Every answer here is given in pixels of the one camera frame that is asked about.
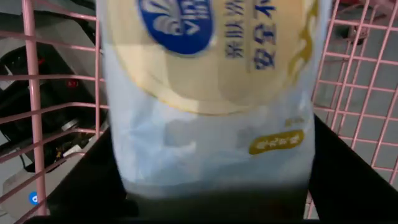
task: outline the black object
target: black object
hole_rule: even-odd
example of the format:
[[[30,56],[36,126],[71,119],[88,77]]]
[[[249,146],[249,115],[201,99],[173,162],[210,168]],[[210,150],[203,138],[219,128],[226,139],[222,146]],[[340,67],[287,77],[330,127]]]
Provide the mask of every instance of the black object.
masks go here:
[[[47,44],[37,44],[39,73],[48,74],[73,74],[69,66],[63,61],[58,52]],[[27,58],[25,47],[15,49],[0,58],[0,75],[26,75]],[[5,90],[0,92],[0,117],[30,111],[29,82],[27,80],[15,81]],[[40,81],[41,107],[60,105],[68,102],[94,103],[94,98],[88,93],[85,86],[78,80],[41,80]],[[92,128],[95,117],[92,116],[93,108],[68,107],[57,111],[51,111],[42,115],[42,129],[44,136],[59,133],[62,127],[71,122],[78,122],[80,128]],[[100,111],[100,122],[105,114]],[[32,121],[24,118],[17,121],[0,124],[0,131],[7,136],[9,142],[0,146],[0,155],[6,154],[15,148],[23,148],[32,144]],[[44,146],[45,165],[51,165],[57,152],[55,149],[65,141],[70,141],[75,134],[66,135]],[[33,151],[27,156],[34,160]]]
[[[398,221],[398,193],[317,117],[315,131],[309,189],[320,221],[296,223]],[[26,223],[146,222],[125,195],[107,130],[49,195],[52,216]]]
[[[351,30],[351,27],[343,27],[343,28],[337,29],[337,34],[338,34],[341,38],[346,39],[346,38],[349,37],[350,30]],[[365,38],[360,38],[360,39],[358,39],[357,46],[363,45],[363,42],[364,42],[364,41],[365,41]]]

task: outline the plastic bag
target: plastic bag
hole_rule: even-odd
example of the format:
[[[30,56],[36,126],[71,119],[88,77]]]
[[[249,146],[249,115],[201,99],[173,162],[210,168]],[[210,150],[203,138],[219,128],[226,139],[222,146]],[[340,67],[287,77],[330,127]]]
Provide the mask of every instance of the plastic bag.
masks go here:
[[[302,216],[330,1],[97,5],[114,153],[141,213]]]

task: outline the black surface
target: black surface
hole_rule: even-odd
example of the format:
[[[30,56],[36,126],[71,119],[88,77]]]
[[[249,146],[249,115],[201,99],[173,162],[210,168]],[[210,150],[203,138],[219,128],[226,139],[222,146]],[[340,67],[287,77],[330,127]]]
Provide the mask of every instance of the black surface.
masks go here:
[[[309,189],[321,222],[396,223],[398,193],[317,117],[315,130]],[[125,201],[125,195],[108,130],[50,194],[52,216],[26,223],[141,222],[134,218],[138,209]]]

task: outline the yellow label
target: yellow label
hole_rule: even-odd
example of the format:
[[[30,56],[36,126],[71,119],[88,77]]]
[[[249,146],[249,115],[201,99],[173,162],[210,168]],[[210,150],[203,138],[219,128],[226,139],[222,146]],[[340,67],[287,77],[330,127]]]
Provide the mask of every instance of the yellow label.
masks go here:
[[[257,155],[277,149],[292,149],[304,140],[303,130],[287,131],[269,136],[261,136],[250,145],[249,153]]]
[[[170,106],[208,115],[266,105],[293,88],[312,58],[318,0],[212,0],[210,12],[206,1],[106,1],[105,32],[131,80]],[[170,51],[150,34],[142,8],[158,14],[154,30],[174,37],[184,19],[212,18],[208,46],[193,55]],[[169,11],[182,20],[168,18]],[[185,22],[187,38],[200,29]]]

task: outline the small yellow label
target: small yellow label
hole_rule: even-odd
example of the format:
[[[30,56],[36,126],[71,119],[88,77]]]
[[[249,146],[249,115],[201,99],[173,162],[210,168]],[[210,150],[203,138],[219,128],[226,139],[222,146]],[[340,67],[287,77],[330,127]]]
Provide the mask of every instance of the small yellow label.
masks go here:
[[[251,155],[277,149],[292,149],[304,140],[303,130],[293,130],[284,133],[261,136],[253,141],[249,148]]]

